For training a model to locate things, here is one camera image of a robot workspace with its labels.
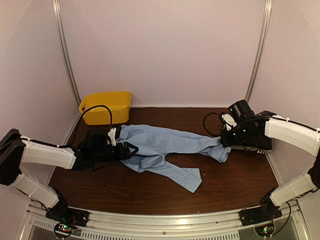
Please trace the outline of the grey shirt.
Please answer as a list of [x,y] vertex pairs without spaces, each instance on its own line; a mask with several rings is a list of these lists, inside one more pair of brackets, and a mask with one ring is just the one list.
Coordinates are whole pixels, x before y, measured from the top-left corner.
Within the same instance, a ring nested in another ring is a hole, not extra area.
[[258,154],[266,154],[266,153],[270,153],[271,152],[271,150],[265,150],[265,149],[260,149],[260,148],[256,148],[256,147],[245,148],[245,147],[240,146],[240,145],[231,146],[231,149],[232,150],[257,152]]

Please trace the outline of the black shirt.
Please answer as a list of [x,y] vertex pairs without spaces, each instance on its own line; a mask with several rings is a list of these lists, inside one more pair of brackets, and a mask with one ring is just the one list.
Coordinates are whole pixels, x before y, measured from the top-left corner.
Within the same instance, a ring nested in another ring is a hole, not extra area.
[[238,144],[245,150],[253,148],[269,151],[273,149],[272,139],[265,135],[265,128],[262,126],[238,126],[235,130]]

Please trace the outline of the light blue long sleeve shirt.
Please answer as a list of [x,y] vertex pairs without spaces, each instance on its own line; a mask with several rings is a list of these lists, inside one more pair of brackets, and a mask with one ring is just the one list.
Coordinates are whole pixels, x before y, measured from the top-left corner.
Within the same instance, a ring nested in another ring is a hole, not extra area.
[[202,183],[198,168],[180,168],[168,161],[168,154],[201,154],[225,163],[230,147],[221,144],[220,137],[208,137],[187,131],[150,125],[122,125],[118,143],[128,142],[138,152],[122,163],[137,173],[151,172],[171,179],[191,193]]

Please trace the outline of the yellow plastic basket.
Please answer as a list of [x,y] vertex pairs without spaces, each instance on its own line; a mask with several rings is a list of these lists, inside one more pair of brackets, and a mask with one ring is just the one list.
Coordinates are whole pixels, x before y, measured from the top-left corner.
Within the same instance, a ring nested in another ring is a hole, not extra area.
[[128,91],[99,92],[87,95],[78,110],[87,125],[126,123],[130,118],[131,93]]

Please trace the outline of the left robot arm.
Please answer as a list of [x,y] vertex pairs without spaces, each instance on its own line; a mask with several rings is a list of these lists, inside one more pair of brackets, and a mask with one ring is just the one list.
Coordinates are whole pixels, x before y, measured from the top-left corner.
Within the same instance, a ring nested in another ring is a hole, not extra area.
[[32,163],[83,171],[97,163],[128,160],[139,148],[126,141],[117,142],[118,132],[117,128],[90,129],[84,140],[73,147],[31,139],[11,129],[0,141],[0,183],[39,201],[52,209],[61,222],[67,222],[72,218],[71,209],[61,203],[55,190],[23,172],[22,165]]

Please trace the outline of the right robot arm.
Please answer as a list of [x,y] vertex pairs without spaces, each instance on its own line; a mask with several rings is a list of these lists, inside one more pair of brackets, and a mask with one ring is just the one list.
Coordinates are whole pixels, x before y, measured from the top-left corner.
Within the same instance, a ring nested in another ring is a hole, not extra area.
[[261,199],[261,206],[256,210],[259,220],[268,220],[276,212],[276,207],[320,188],[319,129],[267,110],[256,114],[244,99],[229,106],[228,110],[228,113],[219,114],[223,124],[220,142],[224,147],[267,152],[273,148],[272,141],[279,140],[315,157],[313,166],[307,172],[275,188]]

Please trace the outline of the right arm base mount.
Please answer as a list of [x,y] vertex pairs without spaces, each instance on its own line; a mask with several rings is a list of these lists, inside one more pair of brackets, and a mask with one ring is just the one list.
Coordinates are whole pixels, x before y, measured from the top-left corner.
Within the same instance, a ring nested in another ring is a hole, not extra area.
[[282,216],[282,211],[275,208],[271,212],[263,210],[261,206],[254,208],[244,208],[239,213],[239,218],[243,227],[269,222]]

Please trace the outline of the aluminium front rail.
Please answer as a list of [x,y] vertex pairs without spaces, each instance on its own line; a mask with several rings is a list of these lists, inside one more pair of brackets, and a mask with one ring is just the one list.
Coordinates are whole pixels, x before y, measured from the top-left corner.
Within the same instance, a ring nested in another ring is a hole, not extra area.
[[134,215],[90,211],[85,227],[70,240],[263,240],[262,230],[275,227],[272,240],[308,240],[310,235],[297,202],[281,207],[274,220],[243,225],[239,210],[183,215]]

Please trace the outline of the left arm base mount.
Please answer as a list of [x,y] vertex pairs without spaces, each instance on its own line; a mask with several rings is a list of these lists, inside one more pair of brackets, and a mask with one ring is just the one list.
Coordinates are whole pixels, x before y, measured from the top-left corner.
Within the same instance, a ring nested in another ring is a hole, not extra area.
[[85,210],[70,208],[68,206],[55,206],[48,209],[45,217],[68,226],[86,227],[89,212]]

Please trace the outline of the right aluminium frame post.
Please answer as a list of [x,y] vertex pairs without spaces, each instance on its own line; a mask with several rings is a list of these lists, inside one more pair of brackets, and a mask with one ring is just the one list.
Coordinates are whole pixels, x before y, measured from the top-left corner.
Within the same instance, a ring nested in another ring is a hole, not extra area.
[[255,83],[257,81],[259,70],[260,70],[260,67],[262,64],[263,54],[264,54],[264,50],[266,47],[270,24],[271,24],[272,10],[273,10],[272,7],[273,7],[272,0],[265,0],[264,1],[264,9],[263,9],[263,14],[262,14],[262,22],[261,22],[257,50],[256,50],[256,54],[255,54],[255,59],[253,62],[253,68],[252,68],[252,72],[250,75],[249,84],[248,84],[246,95],[245,95],[245,100],[247,102],[250,101],[250,99],[253,95]]

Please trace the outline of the aluminium frame post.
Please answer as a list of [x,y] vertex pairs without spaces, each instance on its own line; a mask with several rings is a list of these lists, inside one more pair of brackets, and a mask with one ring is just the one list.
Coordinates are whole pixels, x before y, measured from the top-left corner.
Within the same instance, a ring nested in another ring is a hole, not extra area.
[[255,59],[253,62],[253,68],[252,68],[252,72],[250,75],[249,84],[248,84],[246,95],[245,95],[245,100],[247,102],[250,101],[250,99],[253,95],[255,83],[257,81],[259,70],[260,70],[260,67],[262,64],[263,54],[264,54],[264,50],[266,47],[270,24],[271,24],[272,10],[273,10],[272,7],[273,7],[272,0],[265,0],[264,1],[264,9],[263,9],[263,14],[262,14],[262,22],[261,22],[257,50],[256,50],[256,54],[255,54]]
[[69,51],[68,51],[68,45],[67,45],[64,24],[63,24],[63,16],[62,16],[62,11],[61,11],[61,3],[59,0],[53,0],[52,6],[53,6],[53,13],[54,13],[54,17],[55,17],[56,26],[57,26],[57,34],[58,34],[58,38],[59,38],[59,44],[60,44],[60,48],[61,48],[64,67],[66,70],[67,78],[68,78],[68,81],[70,84],[70,88],[71,88],[73,97],[74,97],[77,105],[79,106],[81,103],[81,98],[80,98],[79,90],[78,90],[76,80],[74,77],[71,58],[70,58]]

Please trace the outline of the left aluminium frame post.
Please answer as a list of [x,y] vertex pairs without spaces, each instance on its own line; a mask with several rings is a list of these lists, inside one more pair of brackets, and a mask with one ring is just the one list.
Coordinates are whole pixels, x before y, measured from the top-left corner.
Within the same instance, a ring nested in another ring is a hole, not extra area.
[[78,90],[76,80],[74,77],[71,58],[70,58],[69,51],[68,51],[68,45],[67,45],[64,24],[63,24],[63,16],[62,16],[62,11],[61,11],[61,3],[59,0],[53,0],[52,6],[53,6],[53,13],[54,13],[54,17],[55,17],[56,26],[57,26],[57,34],[58,34],[58,38],[59,38],[59,44],[60,44],[60,48],[61,48],[64,67],[66,70],[67,78],[68,78],[68,81],[70,84],[70,88],[71,88],[73,97],[74,97],[77,105],[79,106],[81,103],[81,98],[80,98],[79,90]]

